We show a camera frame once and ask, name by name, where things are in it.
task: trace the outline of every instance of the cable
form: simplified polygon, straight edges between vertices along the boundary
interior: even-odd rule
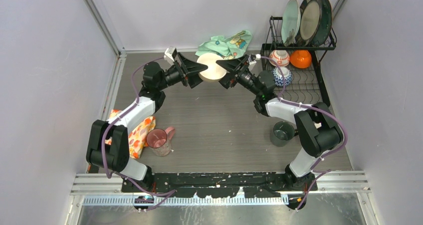
[[[298,212],[298,210],[300,209],[301,205],[303,205],[303,202],[305,201],[305,199],[307,198],[309,192],[311,191],[311,188],[313,187],[313,185],[316,183],[316,181],[323,175],[327,174],[328,172],[330,172],[332,170],[327,170],[327,171],[323,171],[321,172],[321,174],[319,174],[319,176],[317,176],[313,182],[311,182],[310,187],[308,188],[307,192],[305,193],[303,199],[301,200],[300,204],[295,208],[295,210]]]
[[[157,61],[157,60],[159,60],[159,59],[163,59],[162,57],[160,57],[160,58],[157,58],[157,59],[155,59],[155,60],[152,60],[152,61],[150,61],[150,62],[153,62],[153,61]],[[122,114],[119,114],[118,115],[118,117],[115,119],[115,120],[113,120],[110,124],[109,124],[109,126],[107,126],[107,128],[106,128],[106,130],[104,131],[104,133],[103,133],[103,137],[102,137],[102,139],[101,139],[101,156],[102,156],[102,158],[103,158],[103,167],[104,167],[104,169],[106,170],[106,176],[107,176],[107,178],[109,179],[109,178],[111,178],[112,177],[112,173],[111,172],[109,172],[109,168],[108,168],[108,166],[107,166],[107,160],[106,160],[106,149],[105,149],[105,147],[106,147],[106,145],[105,145],[105,142],[106,142],[106,136],[107,136],[107,134],[109,133],[109,131],[110,131],[110,129],[113,127],[113,125],[114,124],[116,124],[121,118],[123,118],[125,115],[127,115],[129,112],[131,112],[135,107],[137,107],[137,105],[138,105],[138,102],[140,102],[140,96],[138,95],[138,90],[137,90],[137,87],[135,86],[135,82],[134,82],[134,75],[135,75],[135,73],[137,73],[138,72],[138,70],[140,70],[141,68],[143,68],[144,66],[146,66],[148,63],[145,63],[145,64],[143,64],[143,65],[141,65],[140,67],[138,67],[133,73],[132,73],[132,76],[131,76],[131,84],[132,84],[132,88],[134,89],[134,92],[135,92],[135,104],[133,104],[127,111],[125,111],[125,112],[122,112]]]
[[[155,59],[155,60],[152,60],[152,61],[150,61],[150,62],[148,62],[148,63],[151,63],[151,62],[153,62],[153,61],[157,61],[157,60],[159,60],[159,59],[163,59],[162,57],[161,58],[157,58],[157,59]],[[107,134],[109,133],[109,131],[110,131],[110,129],[112,128],[112,126],[114,125],[114,124],[116,124],[120,119],[122,119],[125,115],[127,115],[129,112],[131,112],[137,105],[138,105],[138,102],[140,101],[140,97],[139,97],[139,95],[138,95],[138,90],[137,90],[137,87],[135,86],[135,82],[134,82],[134,76],[135,76],[135,74],[138,72],[138,70],[140,70],[141,68],[143,68],[145,65],[147,65],[148,63],[145,63],[145,64],[143,64],[143,65],[141,65],[141,66],[139,66],[133,73],[132,73],[132,76],[131,76],[131,84],[132,84],[132,88],[134,89],[134,92],[135,92],[135,97],[136,97],[136,99],[135,99],[135,103],[127,110],[127,111],[125,111],[125,112],[122,112],[122,114],[119,114],[118,115],[118,117],[115,119],[115,120],[113,120],[110,124],[109,124],[109,126],[107,126],[107,128],[106,128],[106,130],[104,131],[104,133],[103,133],[103,137],[102,137],[102,139],[101,139],[101,156],[102,156],[102,158],[103,158],[103,167],[104,167],[104,169],[106,170],[106,176],[107,176],[107,178],[111,178],[112,177],[112,173],[111,172],[109,172],[109,168],[108,168],[108,166],[107,166],[107,161],[106,161],[106,150],[105,150],[105,147],[106,147],[106,145],[105,145],[105,141],[106,141],[106,136],[107,136]],[[162,193],[162,194],[156,194],[156,193],[151,193],[151,192],[149,192],[149,191],[147,191],[147,190],[145,190],[145,189],[143,189],[139,184],[137,184],[132,178],[129,178],[129,177],[127,177],[127,176],[125,176],[125,175],[122,175],[122,174],[120,174],[120,173],[116,173],[117,175],[119,175],[119,176],[121,176],[121,177],[124,177],[124,178],[126,178],[128,181],[130,181],[130,182],[132,182],[139,190],[141,190],[141,191],[143,191],[143,192],[145,192],[145,193],[147,193],[147,194],[149,194],[149,195],[151,195],[151,196],[157,196],[157,197],[162,197],[162,196],[166,196],[160,203],[158,203],[157,205],[154,205],[154,206],[152,206],[151,208],[148,208],[147,209],[147,211],[150,211],[150,210],[153,210],[153,209],[155,209],[155,208],[157,208],[157,206],[158,205],[160,205],[161,203],[163,203],[166,199],[168,199],[172,194],[174,194],[175,192],[176,192],[176,190],[172,190],[172,191],[170,191],[170,192],[167,192],[167,193]]]
[[[282,72],[282,69],[280,68],[280,66],[277,64],[277,62],[276,62],[276,60],[274,60],[274,59],[272,59],[272,58],[269,58],[269,57],[266,57],[266,56],[261,56],[261,58],[264,58],[264,59],[267,59],[267,60],[273,60],[273,61],[275,61],[275,64],[276,64],[276,67],[279,69],[279,72],[280,72],[280,74],[282,75],[282,81],[283,81],[283,88],[282,88],[282,91],[280,91],[280,93],[278,94],[278,100],[281,102],[281,103],[284,103],[284,104],[288,104],[288,105],[292,105],[292,106],[298,106],[298,107],[300,107],[300,108],[306,108],[306,109],[311,109],[311,110],[314,110],[314,111],[316,111],[316,112],[319,112],[319,113],[322,113],[322,114],[324,114],[324,115],[326,115],[326,116],[328,116],[329,118],[331,118],[331,119],[333,119],[338,125],[339,125],[339,127],[341,128],[341,131],[342,131],[342,133],[344,134],[344,141],[343,141],[343,143],[341,144],[341,146],[339,146],[338,148],[336,148],[336,149],[334,149],[334,150],[331,150],[331,151],[329,151],[329,152],[326,152],[326,153],[324,153],[323,155],[321,155],[320,156],[320,158],[318,158],[315,162],[314,162],[314,164],[311,166],[311,170],[313,170],[321,161],[322,161],[322,159],[324,159],[325,157],[327,157],[327,156],[329,156],[329,155],[331,155],[331,154],[334,154],[334,153],[336,153],[336,152],[338,152],[339,150],[341,150],[341,149],[343,149],[344,147],[345,147],[345,145],[347,144],[347,142],[348,142],[348,133],[347,133],[347,130],[346,130],[346,128],[344,127],[344,124],[342,124],[342,122],[339,120],[339,119],[337,119],[335,116],[333,116],[332,114],[330,114],[330,113],[328,113],[328,112],[326,112],[326,111],[324,111],[324,110],[322,110],[322,109],[319,109],[319,108],[315,108],[315,107],[312,107],[312,106],[308,106],[308,105],[304,105],[304,104],[299,104],[299,103],[296,103],[296,102],[292,102],[292,101],[288,101],[288,100],[285,100],[285,99],[283,99],[282,98],[282,93],[285,91],[285,87],[286,87],[286,84],[285,84],[285,76],[283,75],[283,72]],[[310,190],[311,190],[311,187],[314,185],[314,183],[316,182],[316,180],[318,179],[318,178],[320,178],[322,175],[324,175],[324,174],[326,174],[326,173],[328,173],[328,172],[330,172],[330,170],[328,170],[328,171],[325,171],[325,172],[323,172],[323,173],[321,173],[319,176],[317,176],[314,180],[313,180],[313,182],[311,183],[311,186],[310,186],[310,188],[307,190],[307,192],[305,193],[305,195],[304,195],[304,199],[301,201],[301,203],[300,203],[300,205],[296,208],[296,210],[298,211],[298,209],[301,207],[301,205],[302,205],[302,203],[303,203],[303,201],[305,200],[305,198],[307,197],[307,195],[308,195],[308,193],[310,192]]]

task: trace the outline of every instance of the orange patterned cloth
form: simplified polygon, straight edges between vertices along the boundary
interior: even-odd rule
[[[110,113],[110,118],[116,117],[121,110],[113,109]],[[146,138],[147,134],[156,126],[156,118],[150,116],[146,118],[140,125],[138,125],[128,136],[129,141],[129,156],[137,159],[141,156],[144,147],[147,147]],[[110,145],[111,139],[106,140],[106,144]]]

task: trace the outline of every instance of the white bowl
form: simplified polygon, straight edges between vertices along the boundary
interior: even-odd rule
[[[274,50],[269,57],[276,60],[276,62],[274,60],[270,61],[273,66],[276,66],[276,64],[281,67],[289,65],[289,54],[286,50]]]
[[[217,60],[223,60],[215,53],[202,54],[197,63],[205,64],[209,68],[199,73],[200,78],[206,82],[217,82],[226,75],[226,70],[216,63]]]

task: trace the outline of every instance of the pink pitcher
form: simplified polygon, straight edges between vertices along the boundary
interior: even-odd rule
[[[153,152],[160,157],[164,157],[172,150],[171,139],[175,134],[175,128],[153,129],[147,135],[147,144]]]

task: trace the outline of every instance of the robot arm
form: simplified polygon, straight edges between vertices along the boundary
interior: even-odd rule
[[[339,144],[343,134],[337,123],[326,115],[280,102],[273,92],[276,85],[272,72],[264,70],[256,77],[249,71],[255,59],[254,55],[245,55],[233,60],[218,60],[217,64],[229,72],[219,83],[226,89],[241,84],[256,95],[254,106],[258,113],[297,126],[302,148],[294,161],[285,168],[284,175],[287,185],[292,186],[311,174],[316,160]],[[330,113],[324,103],[309,106]]]
[[[327,105],[322,102],[309,106],[329,112]],[[266,111],[270,117],[291,122],[298,129],[302,148],[294,161],[285,168],[284,176],[288,186],[307,177],[316,160],[343,140],[337,123],[314,110],[284,104],[276,98],[266,103]]]
[[[141,183],[149,183],[146,180],[151,179],[151,168],[129,157],[128,135],[145,118],[160,109],[165,100],[163,89],[179,82],[194,88],[202,82],[198,73],[208,68],[206,65],[186,59],[172,47],[166,50],[165,60],[171,64],[166,71],[156,62],[150,62],[144,66],[143,87],[139,98],[120,113],[125,113],[124,117],[120,118],[118,115],[107,121],[97,120],[93,123],[86,154],[87,162],[103,167],[102,137],[110,123],[119,119],[106,136],[106,139],[112,138],[112,144],[105,146],[107,166],[112,171]]]

